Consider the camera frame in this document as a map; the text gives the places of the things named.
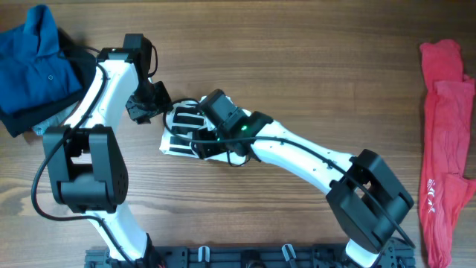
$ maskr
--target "folded blue shirt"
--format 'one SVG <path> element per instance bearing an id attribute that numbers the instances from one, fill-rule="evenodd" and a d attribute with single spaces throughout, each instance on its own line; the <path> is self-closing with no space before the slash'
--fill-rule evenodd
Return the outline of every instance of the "folded blue shirt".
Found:
<path id="1" fill-rule="evenodd" d="M 0 108 L 6 114 L 60 101 L 82 89 L 67 60 L 58 58 L 58 29 L 45 5 L 24 25 L 0 33 Z"/>

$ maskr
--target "cable wire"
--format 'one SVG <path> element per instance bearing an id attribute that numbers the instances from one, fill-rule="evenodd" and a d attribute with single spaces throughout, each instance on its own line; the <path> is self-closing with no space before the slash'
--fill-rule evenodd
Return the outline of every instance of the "cable wire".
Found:
<path id="1" fill-rule="evenodd" d="M 180 135 L 177 135 L 177 134 L 173 133 L 172 130 L 167 125 L 167 120 L 166 119 L 167 119 L 167 113 L 164 112 L 164 116 L 162 118 L 162 121 L 163 121 L 165 129 L 168 130 L 175 137 L 181 138 L 184 141 L 189 141 L 189 142 L 193 142 L 193 143 L 202 143 L 202 144 L 226 144 L 226 143 L 235 143 L 235 142 L 244 142 L 244 141 L 245 142 L 278 141 L 280 143 L 290 144 L 292 146 L 295 146 L 299 149 L 302 149 L 302 150 L 306 151 L 307 153 L 310 153 L 311 155 L 313 155 L 313 156 L 317 157 L 318 159 L 322 160 L 322 162 L 326 163 L 329 167 L 335 168 L 338 172 L 342 173 L 342 175 L 345 179 L 350 180 L 360 190 L 362 190 L 362 192 L 364 192 L 364 194 L 366 194 L 370 198 L 370 200 L 372 200 L 372 202 L 376 205 L 376 207 L 383 213 L 383 215 L 387 218 L 387 220 L 390 221 L 392 226 L 398 231 L 398 233 L 402 236 L 402 238 L 405 240 L 405 242 L 408 245 L 410 245 L 412 248 L 415 248 L 415 244 L 409 238 L 409 236 L 405 233 L 405 231 L 403 231 L 402 227 L 400 227 L 400 225 L 388 214 L 388 212 L 382 207 L 382 205 L 380 205 L 379 201 L 375 197 L 373 197 L 373 195 L 370 194 L 370 192 L 363 185 L 358 183 L 356 179 L 354 179 L 351 175 L 349 175 L 341 167 L 336 165 L 333 161 L 331 161 L 330 159 L 327 159 L 326 157 L 322 156 L 319 153 L 316 153 L 315 151 L 309 149 L 308 147 L 305 147 L 302 144 L 298 144 L 297 142 L 290 141 L 290 140 L 285 139 L 285 138 L 278 138 L 278 137 L 260 137 L 260 136 L 257 136 L 257 137 L 246 137 L 246 138 L 230 138 L 230 139 L 223 139 L 223 140 L 219 140 L 219 141 L 218 140 L 217 141 L 194 140 L 194 139 L 185 138 L 183 136 L 180 136 Z"/>
<path id="2" fill-rule="evenodd" d="M 105 70 L 104 67 L 102 67 L 99 63 L 96 62 L 96 66 L 101 70 L 103 73 L 103 81 L 101 83 L 101 86 L 99 88 L 99 91 L 97 92 L 96 96 L 94 97 L 93 101 L 91 102 L 91 105 L 88 107 L 88 109 L 85 111 L 84 115 L 80 119 L 80 121 L 74 126 L 68 133 L 66 133 L 65 136 L 61 140 L 58 141 L 58 143 L 55 144 L 53 149 L 45 156 L 45 159 L 43 160 L 42 164 L 39 166 L 38 171 L 36 172 L 36 175 L 33 179 L 33 184 L 31 186 L 31 202 L 33 204 L 33 208 L 35 209 L 36 213 L 38 213 L 40 216 L 48 219 L 48 220 L 53 220 L 53 221 L 59 221 L 59 222 L 65 222 L 65 221 L 72 221 L 72 220 L 94 220 L 96 221 L 99 226 L 104 230 L 106 233 L 107 237 L 110 239 L 116 250 L 120 253 L 120 255 L 126 260 L 126 262 L 131 266 L 131 267 L 136 267 L 137 264 L 133 263 L 132 260 L 127 256 L 127 254 L 123 251 L 122 246 L 119 245 L 119 243 L 115 240 L 114 235 L 111 233 L 109 228 L 104 222 L 104 219 L 101 219 L 99 217 L 91 216 L 91 215 L 82 215 L 82 216 L 73 216 L 73 217 L 56 217 L 53 215 L 49 215 L 48 213 L 44 212 L 38 204 L 38 199 L 37 199 L 37 189 L 38 189 L 38 183 L 39 179 L 45 170 L 46 166 L 48 165 L 49 161 L 53 158 L 54 154 L 58 151 L 58 149 L 68 140 L 70 139 L 73 134 L 81 127 L 82 124 L 89 118 L 91 115 L 92 110 L 96 106 L 97 102 L 99 101 L 101 95 L 103 94 L 104 89 L 106 88 L 107 84 L 107 71 Z"/>
<path id="3" fill-rule="evenodd" d="M 152 48 L 154 48 L 154 52 L 155 52 L 155 68 L 154 68 L 154 71 L 153 71 L 153 72 L 151 72 L 150 74 L 147 75 L 147 77 L 153 77 L 154 74 L 157 72 L 157 67 L 158 67 L 157 48 L 155 48 L 154 45 L 152 45 Z"/>

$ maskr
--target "pink fabric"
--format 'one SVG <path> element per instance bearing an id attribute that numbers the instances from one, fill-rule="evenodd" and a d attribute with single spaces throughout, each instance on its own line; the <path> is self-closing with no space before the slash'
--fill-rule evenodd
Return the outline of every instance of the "pink fabric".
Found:
<path id="1" fill-rule="evenodd" d="M 428 94 L 419 216 L 431 268 L 451 263 L 457 219 L 476 191 L 463 178 L 469 149 L 475 80 L 463 74 L 460 46 L 453 40 L 420 46 Z"/>

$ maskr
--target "wooden table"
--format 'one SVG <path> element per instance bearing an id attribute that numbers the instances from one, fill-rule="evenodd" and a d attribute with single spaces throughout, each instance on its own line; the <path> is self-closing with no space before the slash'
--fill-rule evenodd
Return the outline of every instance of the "wooden table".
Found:
<path id="1" fill-rule="evenodd" d="M 32 6 L 10 2 L 0 5 L 0 31 L 23 23 Z M 238 105 L 325 147 L 374 150 L 415 200 L 425 97 L 419 44 L 456 39 L 467 72 L 476 74 L 471 4 L 73 2 L 50 5 L 58 26 L 96 48 L 122 45 L 125 33 L 144 33 L 158 49 L 154 79 L 164 81 L 173 99 L 220 88 Z M 257 162 L 232 168 L 165 156 L 158 149 L 162 131 L 159 118 L 137 126 L 124 114 L 117 134 L 129 170 L 127 201 L 155 245 L 347 241 L 324 195 L 303 180 Z M 54 223 L 36 215 L 30 185 L 43 157 L 40 139 L 0 130 L 0 267 L 83 267 L 86 249 L 105 246 L 88 222 Z M 476 175 L 474 142 L 466 172 Z M 48 212 L 68 214 L 54 202 L 47 174 L 39 201 Z M 474 265 L 475 222 L 473 199 L 454 232 L 452 267 Z M 423 267 L 416 205 L 402 226 Z"/>

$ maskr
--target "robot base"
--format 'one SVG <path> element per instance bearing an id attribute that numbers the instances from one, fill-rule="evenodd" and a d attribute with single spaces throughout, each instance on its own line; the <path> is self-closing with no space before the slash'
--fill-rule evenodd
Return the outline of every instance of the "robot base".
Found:
<path id="1" fill-rule="evenodd" d="M 292 257 L 293 254 L 288 254 L 291 257 L 285 258 L 280 247 L 202 247 L 201 249 L 189 249 L 186 246 L 157 246 L 155 250 L 166 261 L 167 268 L 358 267 L 346 257 L 345 246 L 345 244 L 318 244 L 310 247 L 291 246 L 295 258 Z M 382 252 L 373 267 L 414 268 L 415 265 L 412 248 L 402 240 L 392 237 L 386 250 Z M 109 250 L 88 250 L 86 251 L 84 267 L 123 268 L 129 267 L 129 265 L 125 261 L 112 260 L 109 257 Z"/>

